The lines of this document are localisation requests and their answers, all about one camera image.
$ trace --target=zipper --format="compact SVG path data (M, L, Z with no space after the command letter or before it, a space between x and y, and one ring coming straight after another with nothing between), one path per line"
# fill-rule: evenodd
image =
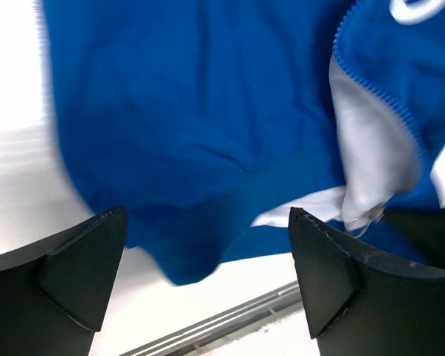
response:
M368 92L379 98L379 100L383 101L386 105L388 105L394 113L396 113L397 117L399 118L399 121L403 128L406 130L407 133L412 138L412 143L414 145L414 152L415 157L418 160L419 163L419 182L421 182L426 175L429 175L431 164L429 160L429 154L427 153L427 150L425 146L423 145L423 142L421 140L421 133L419 131L419 127L417 125L417 122L413 116L413 114L410 112L410 110L403 104L400 103L398 99L391 96L386 91L376 87L373 83L369 82L367 79L363 78L359 73L357 73L355 70L352 70L345 62L343 55L340 50L340 41L343 38L344 30L346 29L346 26L349 24L351 18L356 13L356 11L359 11L364 2L366 0L357 0L357 2L351 7L351 9L348 11L348 13L343 17L342 22L340 23L340 26L338 27L336 34L334 36L334 42L333 42L333 57L334 60L337 62L337 64L340 66L340 68L343 70L343 72L349 76L352 80L357 82L359 85L361 85L363 88L365 88ZM416 189L409 193L410 194L416 194ZM351 221L350 223L353 223L357 220L363 219L363 218L369 218L369 222L367 225L365 225L360 233L356 235L355 237L362 236L369 225L371 223L376 223L379 221L383 214L382 211L384 210L384 206L389 206L389 204L392 201L396 200L397 196L394 196L390 199L388 202L380 202L379 205L375 206L373 209L365 212L355 220Z

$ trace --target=white logo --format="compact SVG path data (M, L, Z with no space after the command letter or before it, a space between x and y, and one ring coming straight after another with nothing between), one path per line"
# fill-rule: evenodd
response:
M389 9L399 24L418 24L437 15L445 7L445 0L417 0L407 4L407 0L391 0Z

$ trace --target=white floor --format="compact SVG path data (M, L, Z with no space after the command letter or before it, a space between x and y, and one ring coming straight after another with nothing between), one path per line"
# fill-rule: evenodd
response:
M174 287L141 250L128 250L90 354L120 355L296 279L284 254L226 263L200 283Z
M262 327L202 356L319 356L316 340L310 340L305 313L296 313Z

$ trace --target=blue fabric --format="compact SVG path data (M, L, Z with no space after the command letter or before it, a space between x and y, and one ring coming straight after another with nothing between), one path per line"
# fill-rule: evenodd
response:
M389 1L364 1L344 55L418 115L433 162L445 143L445 11L404 28ZM328 72L352 4L44 0L60 148L86 203L124 205L128 246L179 285L290 251L285 229L250 224L344 184ZM424 177L394 204L437 209L438 198Z

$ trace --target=white surface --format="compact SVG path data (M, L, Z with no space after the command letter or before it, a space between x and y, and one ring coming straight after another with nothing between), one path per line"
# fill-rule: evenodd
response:
M90 216L54 149L37 24L31 1L0 1L0 253Z
M119 355L296 280L290 254L226 263L200 283L174 287L142 251L124 254L91 355Z
M310 340L305 313L296 313L262 327L257 332L201 356L319 356Z

